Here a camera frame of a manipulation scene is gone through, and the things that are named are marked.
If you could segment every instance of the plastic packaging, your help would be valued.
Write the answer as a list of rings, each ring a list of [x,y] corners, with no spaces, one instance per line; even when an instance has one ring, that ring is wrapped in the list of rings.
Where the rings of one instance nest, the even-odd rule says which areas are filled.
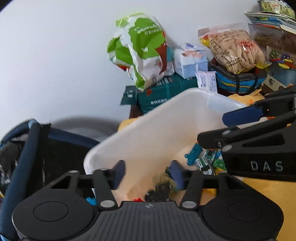
[[[147,190],[154,188],[153,176],[164,173],[172,160],[189,168],[184,154],[191,151],[197,135],[225,128],[222,115],[242,107],[217,93],[186,90],[91,149],[84,169],[91,174],[125,160],[126,175],[113,194],[118,204],[143,200]]]
[[[227,171],[225,167],[225,163],[222,158],[221,150],[219,150],[216,154],[215,160],[213,162],[213,167],[220,168],[223,171]]]
[[[165,76],[172,76],[175,73],[173,58],[174,51],[167,45],[167,68],[165,70]]]
[[[165,33],[156,19],[137,13],[116,21],[119,28],[110,40],[107,53],[139,90],[156,84],[167,68]]]
[[[197,85],[207,91],[218,92],[216,83],[216,71],[197,71],[195,72]]]
[[[264,53],[239,24],[204,28],[198,31],[202,44],[209,47],[217,61],[233,74],[254,67],[266,68]]]
[[[259,46],[265,50],[271,62],[277,62],[286,69],[295,70],[296,66],[296,36],[279,29],[270,29],[249,24],[250,35]],[[290,60],[293,66],[285,66],[285,60]]]
[[[258,4],[263,12],[283,14],[295,19],[294,10],[285,2],[274,0],[258,0]]]

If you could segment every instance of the teal cardboard box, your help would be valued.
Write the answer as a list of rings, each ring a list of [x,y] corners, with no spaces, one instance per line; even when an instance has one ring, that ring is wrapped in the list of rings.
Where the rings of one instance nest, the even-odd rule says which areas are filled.
[[[135,86],[126,86],[121,105],[137,105],[146,114],[182,91],[194,87],[197,87],[196,77],[183,79],[180,75],[174,74],[164,77],[143,92]]]

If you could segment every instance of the yellow cloth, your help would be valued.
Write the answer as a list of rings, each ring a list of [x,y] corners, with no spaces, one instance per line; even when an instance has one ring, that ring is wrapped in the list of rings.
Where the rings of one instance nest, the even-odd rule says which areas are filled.
[[[128,126],[129,124],[133,123],[137,118],[131,118],[131,119],[127,119],[124,120],[123,122],[120,123],[118,130],[120,131],[121,129],[123,129],[124,127]]]
[[[260,91],[261,90],[255,90],[251,94],[245,95],[245,96],[240,96],[238,94],[233,94],[233,95],[228,96],[228,98],[233,99],[233,100],[235,100],[237,102],[240,102],[240,103],[243,103],[243,104],[249,106],[253,102],[264,99],[264,96],[262,96],[260,94]]]
[[[294,241],[296,238],[296,183],[244,178],[248,184],[275,202],[284,213],[284,224],[277,241]]]

